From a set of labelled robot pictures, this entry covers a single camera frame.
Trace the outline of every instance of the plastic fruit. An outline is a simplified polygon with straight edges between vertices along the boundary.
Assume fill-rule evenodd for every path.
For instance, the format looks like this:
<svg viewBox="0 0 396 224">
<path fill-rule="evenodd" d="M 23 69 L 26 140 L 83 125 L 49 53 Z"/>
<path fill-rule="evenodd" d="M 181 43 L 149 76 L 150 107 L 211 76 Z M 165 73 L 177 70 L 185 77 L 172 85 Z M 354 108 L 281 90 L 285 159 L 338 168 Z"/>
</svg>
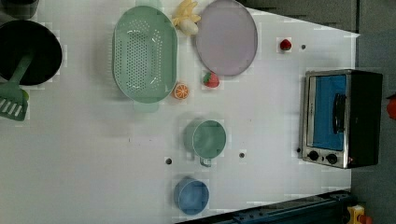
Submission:
<svg viewBox="0 0 396 224">
<path fill-rule="evenodd" d="M 216 88 L 220 84 L 220 81 L 215 73 L 208 73 L 204 77 L 204 84 L 209 88 Z"/>
<path fill-rule="evenodd" d="M 291 49 L 291 43 L 288 39 L 284 39 L 282 42 L 280 42 L 280 48 L 282 50 L 290 50 Z"/>
<path fill-rule="evenodd" d="M 172 23 L 178 26 L 185 35 L 198 34 L 198 26 L 195 23 L 200 21 L 201 17 L 192 13 L 197 5 L 198 3 L 192 2 L 192 0 L 184 0 L 173 16 Z"/>
<path fill-rule="evenodd" d="M 189 88 L 184 83 L 177 83 L 174 90 L 173 96 L 178 100 L 184 100 L 189 96 Z"/>
<path fill-rule="evenodd" d="M 391 119 L 396 119 L 396 96 L 390 98 L 387 111 Z"/>
</svg>

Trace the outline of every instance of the purple plate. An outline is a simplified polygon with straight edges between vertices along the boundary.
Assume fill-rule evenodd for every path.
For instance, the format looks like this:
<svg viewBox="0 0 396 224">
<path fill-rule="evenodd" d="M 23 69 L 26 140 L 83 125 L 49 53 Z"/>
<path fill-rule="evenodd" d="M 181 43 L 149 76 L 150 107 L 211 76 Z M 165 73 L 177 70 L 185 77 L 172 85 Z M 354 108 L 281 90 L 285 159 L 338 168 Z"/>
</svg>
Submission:
<svg viewBox="0 0 396 224">
<path fill-rule="evenodd" d="M 257 28 L 250 13 L 234 0 L 218 0 L 201 17 L 196 45 L 204 65 L 218 75 L 243 73 L 257 51 Z"/>
</svg>

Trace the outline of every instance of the toy orange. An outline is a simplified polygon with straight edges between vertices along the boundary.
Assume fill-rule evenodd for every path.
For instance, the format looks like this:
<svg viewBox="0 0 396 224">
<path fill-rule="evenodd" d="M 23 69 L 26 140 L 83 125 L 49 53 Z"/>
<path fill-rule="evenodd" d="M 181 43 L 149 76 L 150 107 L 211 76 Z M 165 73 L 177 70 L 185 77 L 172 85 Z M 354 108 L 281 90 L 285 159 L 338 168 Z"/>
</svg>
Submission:
<svg viewBox="0 0 396 224">
<path fill-rule="evenodd" d="M 178 82 L 173 90 L 173 96 L 178 100 L 184 100 L 189 96 L 189 88 L 186 84 Z"/>
</svg>

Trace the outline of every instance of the spatula handle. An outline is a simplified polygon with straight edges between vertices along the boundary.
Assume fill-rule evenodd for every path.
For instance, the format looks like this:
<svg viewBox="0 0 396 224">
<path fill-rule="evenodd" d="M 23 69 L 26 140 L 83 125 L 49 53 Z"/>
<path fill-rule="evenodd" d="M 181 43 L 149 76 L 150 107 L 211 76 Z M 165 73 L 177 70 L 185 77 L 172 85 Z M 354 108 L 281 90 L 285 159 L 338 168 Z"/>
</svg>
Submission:
<svg viewBox="0 0 396 224">
<path fill-rule="evenodd" d="M 28 69 L 30 63 L 32 62 L 32 60 L 33 60 L 32 53 L 23 55 L 20 62 L 18 63 L 17 68 L 14 71 L 14 74 L 12 75 L 12 77 L 9 81 L 19 84 L 21 79 L 23 78 L 24 74 L 26 73 L 26 70 Z"/>
</svg>

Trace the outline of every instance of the teal mug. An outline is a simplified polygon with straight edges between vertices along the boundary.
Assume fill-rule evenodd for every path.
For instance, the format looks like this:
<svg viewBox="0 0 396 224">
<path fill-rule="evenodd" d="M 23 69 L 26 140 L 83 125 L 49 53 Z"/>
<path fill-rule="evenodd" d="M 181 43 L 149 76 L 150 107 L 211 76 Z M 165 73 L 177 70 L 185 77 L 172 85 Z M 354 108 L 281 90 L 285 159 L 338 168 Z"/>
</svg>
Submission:
<svg viewBox="0 0 396 224">
<path fill-rule="evenodd" d="M 214 120 L 196 119 L 186 128 L 184 146 L 200 157 L 201 165 L 211 166 L 226 144 L 226 132 L 223 126 Z"/>
</svg>

